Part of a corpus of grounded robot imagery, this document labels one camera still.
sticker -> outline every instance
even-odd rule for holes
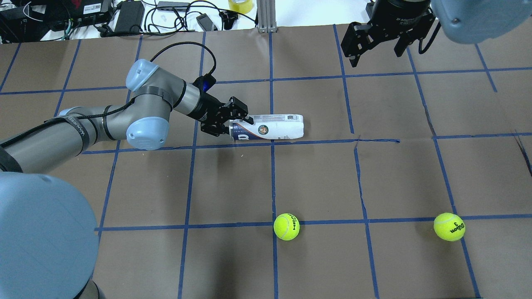
[[[85,5],[83,8],[83,14],[100,12],[101,8],[102,8],[101,4]]]
[[[260,135],[266,135],[268,133],[268,127],[265,125],[259,126],[259,134]]]

tennis ball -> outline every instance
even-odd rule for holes
[[[273,231],[275,231],[275,234],[279,239],[284,241],[290,241],[297,237],[297,234],[299,234],[299,228],[299,220],[296,216],[289,213],[277,216],[273,223]]]
[[[443,213],[434,219],[434,231],[443,240],[456,241],[464,236],[466,226],[457,215]]]

robotic arm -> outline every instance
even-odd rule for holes
[[[140,59],[129,71],[126,86],[133,96],[125,106],[74,107],[2,142],[0,171],[46,173],[106,140],[126,139],[136,148],[156,150],[166,141],[172,110],[198,120],[201,131],[214,136],[229,133],[224,125],[228,120],[253,124],[246,104],[235,97],[221,103],[206,92],[209,84],[203,76],[191,84]]]
[[[475,44],[503,35],[532,14],[528,0],[371,0],[366,5],[370,18],[366,24],[349,24],[341,47],[345,57],[356,67],[360,56],[378,44],[397,39],[394,51],[403,55],[406,47],[419,40],[423,54],[440,27],[447,37],[461,44]],[[436,17],[439,24],[425,49],[421,43]]]

electronic device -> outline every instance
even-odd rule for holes
[[[173,1],[159,1],[157,3],[157,10],[160,11],[180,11],[186,12],[190,3],[187,2],[173,2]]]
[[[11,3],[16,6],[24,6],[30,2],[32,5],[47,5],[52,2],[57,2],[57,0],[11,0]]]
[[[57,0],[46,5],[44,22],[52,31],[65,29],[67,20],[72,26],[88,26],[109,22],[113,18],[112,0]]]
[[[41,13],[34,12],[30,6],[0,11],[0,36],[3,43],[24,43],[43,38],[48,32],[48,26],[28,16],[36,20],[43,18]]]
[[[117,5],[120,10],[115,32],[139,33],[144,15],[144,5],[140,1],[124,1]]]
[[[218,27],[212,22],[211,18],[205,13],[202,13],[201,15],[196,17],[196,20],[198,21],[199,26],[203,31],[217,31]]]

wilson logo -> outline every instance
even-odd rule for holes
[[[464,223],[462,223],[462,224],[459,225],[459,224],[456,224],[456,222],[455,222],[454,225],[455,225],[456,227],[453,228],[453,229],[451,229],[449,232],[453,233],[453,232],[455,232],[455,231],[457,231],[457,230],[462,230],[464,227],[466,227],[466,226],[464,225]]]

